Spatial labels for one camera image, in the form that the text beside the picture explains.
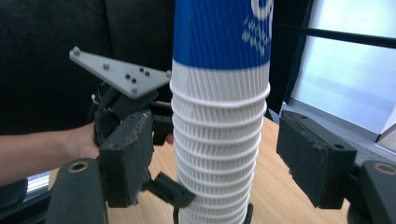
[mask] black cable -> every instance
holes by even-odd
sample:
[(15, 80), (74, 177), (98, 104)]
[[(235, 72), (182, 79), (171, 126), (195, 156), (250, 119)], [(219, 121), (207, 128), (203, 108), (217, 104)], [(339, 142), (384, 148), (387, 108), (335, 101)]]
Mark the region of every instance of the black cable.
[(396, 49), (396, 38), (376, 36), (376, 35), (358, 35), (345, 32), (320, 30), (314, 28), (303, 28), (296, 26), (274, 24), (275, 29), (282, 29), (298, 33), (299, 35), (310, 35), (326, 39), (346, 41), (356, 44), (370, 45), (381, 48)]

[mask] screw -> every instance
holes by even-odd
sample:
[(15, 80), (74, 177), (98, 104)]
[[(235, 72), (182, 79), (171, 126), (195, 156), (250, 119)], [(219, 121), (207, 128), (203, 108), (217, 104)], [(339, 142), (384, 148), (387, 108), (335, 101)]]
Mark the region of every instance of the screw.
[(79, 56), (80, 53), (81, 53), (81, 50), (79, 50), (78, 47), (74, 47), (74, 48), (73, 48), (73, 54), (74, 54), (75, 56)]
[(110, 64), (103, 63), (103, 69), (108, 70), (110, 68)]

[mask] white paper cup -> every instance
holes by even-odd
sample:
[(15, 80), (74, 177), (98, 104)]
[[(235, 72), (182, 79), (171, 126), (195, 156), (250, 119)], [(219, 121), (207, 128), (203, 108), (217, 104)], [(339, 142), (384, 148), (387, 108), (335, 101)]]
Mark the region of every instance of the white paper cup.
[(262, 131), (262, 129), (258, 128), (256, 131), (254, 131), (253, 133), (249, 133), (248, 135), (242, 135), (239, 136), (238, 138), (235, 139), (229, 139), (229, 140), (224, 140), (224, 139), (204, 139), (204, 138), (200, 138), (194, 135), (190, 135), (187, 133), (183, 133), (183, 130), (180, 130), (177, 126), (174, 126), (174, 137), (175, 137), (175, 141), (192, 141), (192, 142), (196, 142), (197, 144), (208, 144), (208, 145), (217, 145), (217, 146), (230, 146), (233, 144), (241, 144), (241, 143), (245, 143), (247, 140), (250, 139), (254, 139), (255, 137), (257, 137), (260, 132)]
[(238, 208), (238, 210), (230, 214), (228, 216), (206, 216), (204, 214), (197, 214), (194, 213), (190, 209), (181, 209), (180, 210), (180, 217), (183, 223), (227, 223), (227, 224), (234, 224), (234, 223), (241, 223), (245, 219), (248, 207), (243, 206)]
[(196, 197), (192, 201), (193, 203), (198, 203), (204, 207), (217, 207), (217, 208), (225, 208), (240, 202), (250, 195), (251, 186), (246, 186), (246, 189), (242, 189), (237, 191), (235, 194), (230, 196), (212, 196), (212, 195), (205, 195), (201, 193), (195, 193)]
[(171, 91), (202, 101), (243, 101), (262, 94), (269, 85), (269, 63), (248, 69), (211, 70), (173, 61), (172, 69)]
[(261, 133), (253, 134), (245, 141), (233, 144), (210, 144), (207, 142), (197, 142), (174, 130), (175, 146), (180, 146), (189, 150), (190, 154), (202, 158), (219, 159), (238, 156), (245, 153), (247, 148), (257, 147), (262, 139)]
[(186, 161), (193, 157), (195, 160), (206, 160), (206, 161), (232, 161), (237, 160), (241, 157), (250, 154), (252, 150), (259, 147), (260, 144), (260, 134), (258, 141), (251, 147), (241, 148), (241, 147), (204, 147), (205, 149), (200, 150), (199, 148), (188, 148), (182, 146), (179, 142), (175, 142), (175, 148), (177, 154)]
[(176, 154), (179, 158), (191, 165), (192, 167), (198, 167), (206, 170), (216, 171), (230, 171), (241, 165), (247, 164), (252, 160), (255, 160), (259, 152), (258, 147), (247, 148), (246, 151), (241, 153), (238, 157), (234, 156), (232, 159), (203, 159), (191, 155), (188, 150), (182, 147), (176, 146)]
[(209, 125), (241, 125), (249, 122), (266, 111), (266, 93), (235, 103), (229, 102), (200, 102), (174, 92), (171, 106), (175, 114), (190, 123), (209, 123)]
[(189, 178), (182, 170), (177, 169), (177, 177), (180, 182), (189, 190), (193, 190), (195, 192), (200, 192), (205, 195), (219, 196), (219, 195), (230, 195), (234, 192), (237, 192), (240, 189), (243, 189), (246, 185), (251, 185), (254, 172), (250, 175), (246, 175), (245, 177), (239, 179), (236, 183), (217, 183), (207, 185), (204, 182), (199, 182), (195, 179)]
[(205, 125), (195, 125), (183, 120), (177, 114), (174, 114), (172, 121), (174, 127), (181, 132), (209, 140), (232, 140), (249, 135), (250, 133), (255, 133), (258, 129), (262, 129), (262, 116), (259, 116), (256, 120), (252, 120), (250, 123), (235, 127), (206, 127)]

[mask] wooden table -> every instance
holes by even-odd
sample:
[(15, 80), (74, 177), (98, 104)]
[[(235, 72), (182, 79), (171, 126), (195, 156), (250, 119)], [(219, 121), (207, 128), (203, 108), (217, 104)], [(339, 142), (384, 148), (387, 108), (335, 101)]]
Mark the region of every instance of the wooden table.
[[(266, 119), (257, 160), (250, 202), (254, 205), (252, 223), (347, 223), (347, 208), (320, 210), (313, 207), (294, 183), (289, 168), (276, 154), (278, 126)], [(160, 171), (176, 179), (175, 150), (172, 146), (155, 147), (149, 167), (152, 176)], [(109, 223), (173, 223), (173, 207), (142, 192), (139, 204), (129, 208), (109, 208)]]

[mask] printed logo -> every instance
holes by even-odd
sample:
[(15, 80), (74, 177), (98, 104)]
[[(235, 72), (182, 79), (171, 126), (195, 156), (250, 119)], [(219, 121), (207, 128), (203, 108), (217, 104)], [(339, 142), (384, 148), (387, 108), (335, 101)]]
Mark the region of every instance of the printed logo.
[[(261, 56), (265, 55), (265, 47), (271, 43), (273, 5), (273, 0), (267, 0), (265, 7), (260, 7), (259, 0), (251, 0), (251, 9), (254, 17), (246, 17), (244, 20), (245, 30), (242, 33), (242, 40), (256, 49)], [(262, 21), (268, 17), (270, 28), (267, 34), (262, 29)]]

